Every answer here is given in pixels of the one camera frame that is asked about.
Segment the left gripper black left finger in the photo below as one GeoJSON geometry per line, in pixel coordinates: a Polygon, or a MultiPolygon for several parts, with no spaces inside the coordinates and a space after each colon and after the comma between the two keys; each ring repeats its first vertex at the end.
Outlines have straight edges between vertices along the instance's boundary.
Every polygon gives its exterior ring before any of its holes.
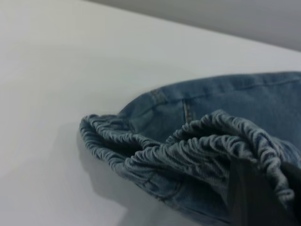
{"type": "Polygon", "coordinates": [[[230,166],[228,209],[232,226],[299,226],[301,212],[289,214],[268,181],[249,160],[233,159],[230,166]]]}

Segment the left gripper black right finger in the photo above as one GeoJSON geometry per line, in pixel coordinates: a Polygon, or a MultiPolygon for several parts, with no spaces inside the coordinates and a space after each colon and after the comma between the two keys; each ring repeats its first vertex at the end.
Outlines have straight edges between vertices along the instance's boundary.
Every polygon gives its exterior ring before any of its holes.
{"type": "Polygon", "coordinates": [[[287,177],[289,186],[295,192],[294,211],[301,211],[301,169],[290,164],[283,163],[281,169],[287,177]]]}

